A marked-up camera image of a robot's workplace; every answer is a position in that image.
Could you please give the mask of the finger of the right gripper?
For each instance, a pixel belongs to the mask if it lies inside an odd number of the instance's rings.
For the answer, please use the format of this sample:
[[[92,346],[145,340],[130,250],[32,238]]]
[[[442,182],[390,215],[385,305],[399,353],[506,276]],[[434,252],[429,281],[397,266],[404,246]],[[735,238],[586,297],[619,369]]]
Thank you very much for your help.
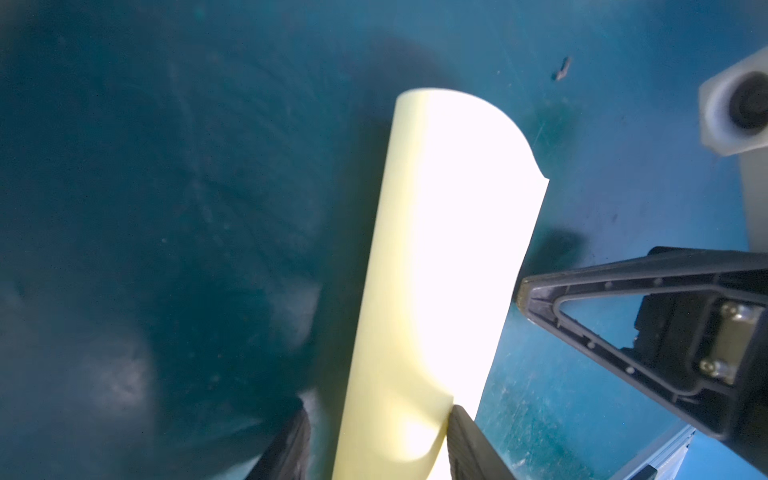
[[[529,276],[516,304],[759,471],[767,468],[767,257],[656,247]]]

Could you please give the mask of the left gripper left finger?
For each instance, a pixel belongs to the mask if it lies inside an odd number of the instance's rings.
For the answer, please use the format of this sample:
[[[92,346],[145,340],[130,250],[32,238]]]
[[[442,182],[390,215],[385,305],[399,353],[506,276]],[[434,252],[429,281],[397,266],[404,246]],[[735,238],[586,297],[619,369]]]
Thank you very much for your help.
[[[261,455],[246,480],[304,480],[309,468],[311,424],[301,408]]]

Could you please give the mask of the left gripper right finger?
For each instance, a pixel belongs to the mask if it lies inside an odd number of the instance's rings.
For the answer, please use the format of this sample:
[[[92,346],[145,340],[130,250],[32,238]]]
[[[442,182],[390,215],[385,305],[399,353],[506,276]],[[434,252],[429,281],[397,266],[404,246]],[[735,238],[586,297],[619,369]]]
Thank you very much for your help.
[[[448,419],[446,443],[453,480],[515,480],[486,436],[460,405]]]

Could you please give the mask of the yellow square paper sheet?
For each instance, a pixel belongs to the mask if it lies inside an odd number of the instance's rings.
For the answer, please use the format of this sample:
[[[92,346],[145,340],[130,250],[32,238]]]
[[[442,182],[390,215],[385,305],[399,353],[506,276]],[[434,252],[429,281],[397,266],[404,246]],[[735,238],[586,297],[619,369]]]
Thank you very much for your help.
[[[334,478],[449,477],[449,414],[479,409],[547,188],[499,108],[398,96]]]

